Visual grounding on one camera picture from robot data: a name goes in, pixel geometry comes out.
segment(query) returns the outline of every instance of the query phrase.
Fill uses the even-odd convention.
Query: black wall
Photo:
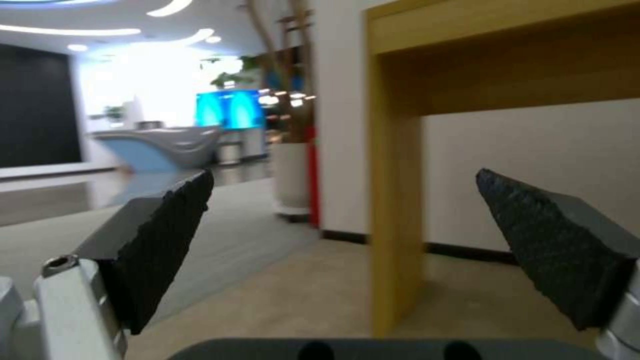
[[[0,167],[81,162],[67,55],[0,44]]]

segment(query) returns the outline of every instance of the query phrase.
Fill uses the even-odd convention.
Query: ceiling light
[[[34,5],[34,4],[56,4],[56,5],[67,5],[67,4],[85,4],[85,3],[96,3],[102,0],[0,0],[0,4],[9,4],[9,5]]]
[[[146,41],[146,42],[135,42],[133,45],[136,46],[189,46],[193,45],[197,42],[201,42],[206,38],[213,35],[213,29],[200,29],[195,34],[191,35],[187,38],[182,38],[178,40],[171,41]]]
[[[173,15],[179,11],[182,11],[187,6],[191,4],[193,0],[172,0],[167,6],[164,8],[160,8],[158,10],[154,10],[152,12],[148,12],[147,15],[153,17],[163,17]]]
[[[81,30],[81,29],[45,29],[29,28],[27,26],[0,25],[0,31],[13,31],[16,33],[30,33],[43,35],[64,35],[70,37],[119,37],[124,35],[139,34],[140,29],[102,29],[102,30]]]
[[[215,44],[216,42],[221,42],[222,38],[221,37],[208,37],[206,42],[210,43],[210,44]]]
[[[71,51],[87,51],[89,50],[89,47],[87,47],[87,45],[81,45],[81,44],[71,44],[69,46],[67,46],[67,49],[71,50]]]

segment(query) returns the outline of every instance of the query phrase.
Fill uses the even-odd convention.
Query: white planter
[[[277,143],[271,148],[276,212],[285,215],[309,214],[307,145]]]

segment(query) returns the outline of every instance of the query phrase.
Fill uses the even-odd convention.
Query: carpet
[[[189,254],[151,323],[317,239],[317,231],[307,224],[288,224],[274,215],[272,187],[270,179],[263,179],[214,188]],[[0,275],[11,277],[22,296],[31,298],[42,263],[76,248],[118,209],[0,228]]]

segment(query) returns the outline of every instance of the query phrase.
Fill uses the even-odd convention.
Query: television screen
[[[258,90],[236,89],[198,94],[196,126],[222,126],[225,129],[262,127],[264,112],[258,96]]]

